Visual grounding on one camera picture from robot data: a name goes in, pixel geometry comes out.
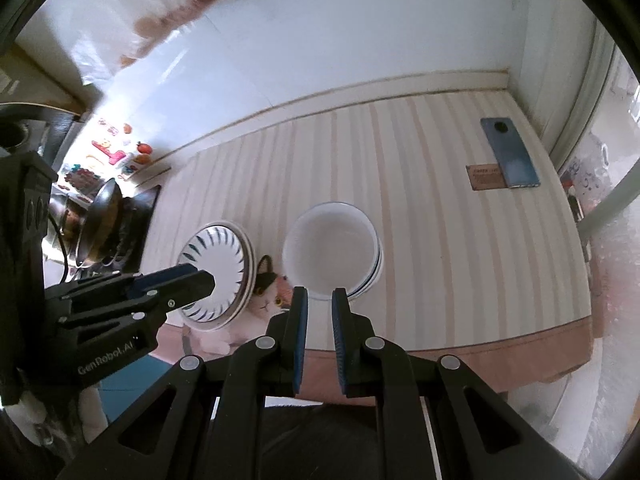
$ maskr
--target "brown label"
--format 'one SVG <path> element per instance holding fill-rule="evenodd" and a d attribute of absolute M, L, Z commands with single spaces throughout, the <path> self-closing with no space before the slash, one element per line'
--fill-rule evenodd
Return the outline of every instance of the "brown label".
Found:
<path fill-rule="evenodd" d="M 502 176 L 500 166 L 497 164 L 478 164 L 476 166 L 467 166 L 466 172 L 469 174 L 471 188 L 475 191 L 507 187 L 504 177 Z"/>

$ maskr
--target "stacked bowls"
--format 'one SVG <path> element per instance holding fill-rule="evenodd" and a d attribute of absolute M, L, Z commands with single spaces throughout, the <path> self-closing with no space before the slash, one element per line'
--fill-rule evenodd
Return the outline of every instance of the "stacked bowls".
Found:
<path fill-rule="evenodd" d="M 351 204 L 327 202 L 294 222 L 282 261 L 292 285 L 304 286 L 310 298 L 330 300 L 343 287 L 353 299 L 380 278 L 384 252 L 367 215 Z"/>

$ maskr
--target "blue gripper pad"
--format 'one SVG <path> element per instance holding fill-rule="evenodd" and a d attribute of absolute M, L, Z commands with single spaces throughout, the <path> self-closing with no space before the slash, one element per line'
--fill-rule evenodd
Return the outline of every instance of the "blue gripper pad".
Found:
<path fill-rule="evenodd" d="M 144 296 L 144 291 L 150 287 L 168 282 L 169 280 L 175 280 L 176 278 L 182 278 L 196 272 L 198 272 L 198 269 L 191 264 L 181 264 L 167 269 L 158 270 L 158 272 L 154 272 L 152 274 L 140 276 L 139 278 L 136 278 L 133 281 L 133 284 L 129 287 L 129 290 L 127 291 L 127 298 L 129 300 L 140 298 Z"/>
<path fill-rule="evenodd" d="M 342 394 L 347 394 L 347 377 L 345 374 L 345 349 L 344 349 L 344 337 L 342 335 L 342 329 L 340 325 L 340 300 L 338 299 L 338 291 L 334 290 L 331 295 L 331 318 L 334 325 L 334 343 L 335 343 L 335 357 L 338 367 L 338 381 L 340 383 L 340 389 Z"/>
<path fill-rule="evenodd" d="M 308 318 L 306 288 L 296 287 L 291 303 L 292 306 L 297 304 L 300 306 L 298 336 L 296 338 L 296 349 L 293 353 L 293 391 L 298 394 L 300 392 L 300 384 L 302 384 L 302 367 L 305 362 L 306 320 Z"/>

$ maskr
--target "baseboard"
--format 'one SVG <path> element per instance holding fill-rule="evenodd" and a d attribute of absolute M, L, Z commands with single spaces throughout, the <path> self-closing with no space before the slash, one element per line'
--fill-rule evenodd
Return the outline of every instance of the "baseboard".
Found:
<path fill-rule="evenodd" d="M 423 74 L 381 79 L 312 94 L 267 110 L 209 132 L 153 161 L 136 175 L 132 188 L 144 186 L 147 181 L 169 168 L 178 168 L 193 155 L 211 146 L 250 134 L 275 124 L 290 121 L 336 108 L 415 94 L 452 91 L 504 90 L 509 73 L 504 71 L 429 72 Z"/>

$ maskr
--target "stacked plates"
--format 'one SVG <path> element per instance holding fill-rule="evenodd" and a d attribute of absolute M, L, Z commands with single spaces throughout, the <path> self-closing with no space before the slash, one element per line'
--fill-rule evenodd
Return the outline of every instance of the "stacked plates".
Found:
<path fill-rule="evenodd" d="M 294 222 L 282 260 L 289 281 L 306 287 L 311 298 L 330 300 L 339 287 L 356 298 L 380 278 L 384 252 L 367 215 L 350 204 L 327 202 Z"/>
<path fill-rule="evenodd" d="M 183 307 L 184 322 L 198 330 L 216 330 L 244 309 L 255 285 L 254 248 L 242 228 L 216 222 L 198 231 L 180 252 L 178 264 L 191 264 L 213 275 L 210 296 Z"/>

